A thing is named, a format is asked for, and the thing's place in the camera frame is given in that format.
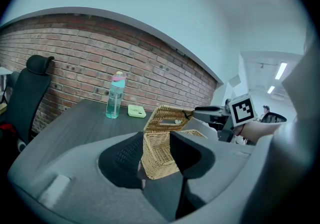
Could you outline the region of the black headrest office chair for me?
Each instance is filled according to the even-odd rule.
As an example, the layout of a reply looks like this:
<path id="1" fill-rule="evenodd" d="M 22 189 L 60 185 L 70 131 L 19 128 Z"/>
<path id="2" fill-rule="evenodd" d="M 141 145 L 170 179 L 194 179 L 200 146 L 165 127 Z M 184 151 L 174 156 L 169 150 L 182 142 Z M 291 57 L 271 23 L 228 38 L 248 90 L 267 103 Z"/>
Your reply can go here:
<path id="1" fill-rule="evenodd" d="M 38 107 L 51 83 L 47 74 L 53 56 L 32 55 L 20 73 L 12 90 L 4 123 L 12 126 L 17 149 L 21 152 L 31 140 L 32 126 Z"/>

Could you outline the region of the woven wicker basket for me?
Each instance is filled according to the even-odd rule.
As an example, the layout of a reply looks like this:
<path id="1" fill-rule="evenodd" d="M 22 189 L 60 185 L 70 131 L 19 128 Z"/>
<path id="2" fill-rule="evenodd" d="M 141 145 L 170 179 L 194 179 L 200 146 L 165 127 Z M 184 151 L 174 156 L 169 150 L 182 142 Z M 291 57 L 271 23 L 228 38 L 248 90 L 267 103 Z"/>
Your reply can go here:
<path id="1" fill-rule="evenodd" d="M 183 130 L 192 119 L 192 110 L 169 105 L 156 107 L 143 129 L 141 163 L 150 180 L 158 180 L 179 171 L 170 151 L 170 132 L 183 132 L 198 138 L 196 129 Z"/>

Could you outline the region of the black mesh office chair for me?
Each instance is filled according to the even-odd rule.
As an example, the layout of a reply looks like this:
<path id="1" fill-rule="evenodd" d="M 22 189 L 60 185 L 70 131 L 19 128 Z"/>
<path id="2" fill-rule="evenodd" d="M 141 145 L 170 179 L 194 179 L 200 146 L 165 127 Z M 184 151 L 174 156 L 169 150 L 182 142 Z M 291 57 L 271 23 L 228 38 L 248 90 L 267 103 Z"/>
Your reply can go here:
<path id="1" fill-rule="evenodd" d="M 268 112 L 266 113 L 263 118 L 260 121 L 261 123 L 267 123 L 267 124 L 272 124 L 272 123 L 285 123 L 287 122 L 287 119 L 277 113 L 274 112 Z"/>

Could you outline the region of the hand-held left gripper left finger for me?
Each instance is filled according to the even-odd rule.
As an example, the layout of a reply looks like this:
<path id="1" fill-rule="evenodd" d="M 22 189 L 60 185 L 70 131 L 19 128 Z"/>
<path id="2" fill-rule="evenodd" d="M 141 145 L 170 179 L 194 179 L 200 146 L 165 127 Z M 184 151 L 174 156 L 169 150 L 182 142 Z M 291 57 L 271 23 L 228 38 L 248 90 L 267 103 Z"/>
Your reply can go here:
<path id="1" fill-rule="evenodd" d="M 14 164 L 8 178 L 49 224 L 166 224 L 144 195 L 142 154 L 134 132 L 74 147 L 36 171 Z"/>

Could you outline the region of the teal water bottle pink lid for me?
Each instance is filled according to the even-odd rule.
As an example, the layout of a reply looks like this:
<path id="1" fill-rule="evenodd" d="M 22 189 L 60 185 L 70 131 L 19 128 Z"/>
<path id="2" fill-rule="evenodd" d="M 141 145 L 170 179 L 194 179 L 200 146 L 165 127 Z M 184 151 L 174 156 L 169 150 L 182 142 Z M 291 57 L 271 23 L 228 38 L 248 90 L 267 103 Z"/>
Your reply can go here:
<path id="1" fill-rule="evenodd" d="M 117 71 L 111 80 L 105 115 L 107 118 L 116 119 L 120 113 L 120 106 L 124 96 L 126 77 L 123 72 Z"/>

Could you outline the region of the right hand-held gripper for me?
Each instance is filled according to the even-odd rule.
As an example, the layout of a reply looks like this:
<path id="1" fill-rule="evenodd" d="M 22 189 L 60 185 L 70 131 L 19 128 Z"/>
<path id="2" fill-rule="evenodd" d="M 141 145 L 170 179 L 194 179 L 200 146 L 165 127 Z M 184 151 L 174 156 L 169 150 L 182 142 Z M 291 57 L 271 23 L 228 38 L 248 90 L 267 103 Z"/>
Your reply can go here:
<path id="1" fill-rule="evenodd" d="M 192 111 L 207 124 L 219 124 L 218 140 L 231 142 L 234 137 L 240 136 L 245 125 L 255 120 L 255 109 L 252 98 L 244 94 L 236 98 L 227 98 L 222 106 L 198 106 Z"/>

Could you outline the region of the white side table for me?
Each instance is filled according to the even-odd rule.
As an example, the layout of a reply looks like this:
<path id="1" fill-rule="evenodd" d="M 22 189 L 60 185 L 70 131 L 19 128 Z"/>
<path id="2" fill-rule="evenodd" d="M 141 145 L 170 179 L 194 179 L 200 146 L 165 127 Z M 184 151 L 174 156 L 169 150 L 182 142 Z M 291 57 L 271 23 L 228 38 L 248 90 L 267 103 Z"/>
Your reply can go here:
<path id="1" fill-rule="evenodd" d="M 0 66 L 0 104 L 4 103 L 4 101 L 5 101 L 7 78 L 12 73 L 13 72 L 11 70 Z"/>

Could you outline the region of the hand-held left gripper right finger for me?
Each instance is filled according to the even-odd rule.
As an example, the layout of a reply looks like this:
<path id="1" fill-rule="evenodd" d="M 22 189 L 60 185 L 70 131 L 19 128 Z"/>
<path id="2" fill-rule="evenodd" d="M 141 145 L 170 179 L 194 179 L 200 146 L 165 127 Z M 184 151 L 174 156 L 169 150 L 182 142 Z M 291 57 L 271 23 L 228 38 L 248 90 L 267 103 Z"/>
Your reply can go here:
<path id="1" fill-rule="evenodd" d="M 238 176 L 253 152 L 251 146 L 176 131 L 170 132 L 169 145 L 182 175 L 176 219 L 195 212 L 221 194 Z"/>

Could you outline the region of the small green desk fan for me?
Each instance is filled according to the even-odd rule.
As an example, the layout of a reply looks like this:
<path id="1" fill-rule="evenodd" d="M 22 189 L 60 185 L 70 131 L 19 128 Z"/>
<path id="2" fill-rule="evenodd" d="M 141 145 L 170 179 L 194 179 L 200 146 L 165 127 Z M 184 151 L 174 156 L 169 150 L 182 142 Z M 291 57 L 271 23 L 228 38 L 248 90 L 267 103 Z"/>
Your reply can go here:
<path id="1" fill-rule="evenodd" d="M 130 117 L 135 117 L 135 118 L 145 118 L 147 115 L 142 106 L 137 106 L 132 104 L 129 104 L 127 106 L 127 114 Z"/>

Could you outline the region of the person's right forearm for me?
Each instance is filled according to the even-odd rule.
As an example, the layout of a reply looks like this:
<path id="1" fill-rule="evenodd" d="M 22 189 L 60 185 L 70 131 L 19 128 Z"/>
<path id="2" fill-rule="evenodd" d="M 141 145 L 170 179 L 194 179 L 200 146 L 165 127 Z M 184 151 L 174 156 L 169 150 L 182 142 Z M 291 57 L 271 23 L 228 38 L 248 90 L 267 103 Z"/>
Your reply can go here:
<path id="1" fill-rule="evenodd" d="M 242 136 L 243 138 L 256 143 L 261 137 L 272 135 L 279 126 L 280 123 L 250 121 L 235 127 L 233 133 L 235 136 Z"/>

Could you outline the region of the person's grey shirt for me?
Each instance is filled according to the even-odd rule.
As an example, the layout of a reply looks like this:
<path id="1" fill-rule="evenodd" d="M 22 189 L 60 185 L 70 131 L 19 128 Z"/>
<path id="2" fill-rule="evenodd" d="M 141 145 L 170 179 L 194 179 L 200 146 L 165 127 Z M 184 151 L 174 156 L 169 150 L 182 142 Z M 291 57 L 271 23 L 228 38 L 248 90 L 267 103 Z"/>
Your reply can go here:
<path id="1" fill-rule="evenodd" d="M 320 39 L 306 36 L 305 53 L 283 81 L 294 122 L 271 134 L 260 178 L 243 224 L 320 224 Z"/>

